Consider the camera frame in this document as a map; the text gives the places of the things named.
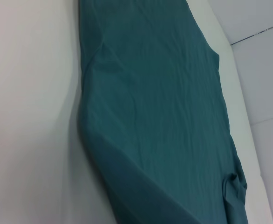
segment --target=teal fabric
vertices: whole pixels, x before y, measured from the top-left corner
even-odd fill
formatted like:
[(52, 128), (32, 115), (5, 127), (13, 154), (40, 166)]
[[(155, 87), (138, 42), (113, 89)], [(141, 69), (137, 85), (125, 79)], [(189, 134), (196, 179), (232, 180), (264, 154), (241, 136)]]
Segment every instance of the teal fabric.
[(184, 0), (81, 0), (79, 129), (119, 224), (246, 224), (218, 73)]

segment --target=white backdrop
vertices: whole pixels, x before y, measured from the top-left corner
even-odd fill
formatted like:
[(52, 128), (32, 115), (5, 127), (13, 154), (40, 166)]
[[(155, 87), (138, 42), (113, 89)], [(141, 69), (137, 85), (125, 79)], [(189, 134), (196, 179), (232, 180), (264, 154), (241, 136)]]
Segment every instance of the white backdrop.
[[(211, 47), (247, 182), (250, 224), (270, 224), (232, 49), (208, 2), (189, 0)], [(77, 0), (0, 1), (0, 224), (115, 223), (82, 153)]]

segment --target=teal garment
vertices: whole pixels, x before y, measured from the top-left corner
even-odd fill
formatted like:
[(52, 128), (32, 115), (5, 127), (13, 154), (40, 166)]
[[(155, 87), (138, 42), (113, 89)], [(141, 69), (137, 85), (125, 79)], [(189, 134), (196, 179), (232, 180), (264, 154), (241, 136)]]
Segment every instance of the teal garment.
[(218, 73), (184, 0), (81, 0), (78, 125), (119, 224), (247, 224)]

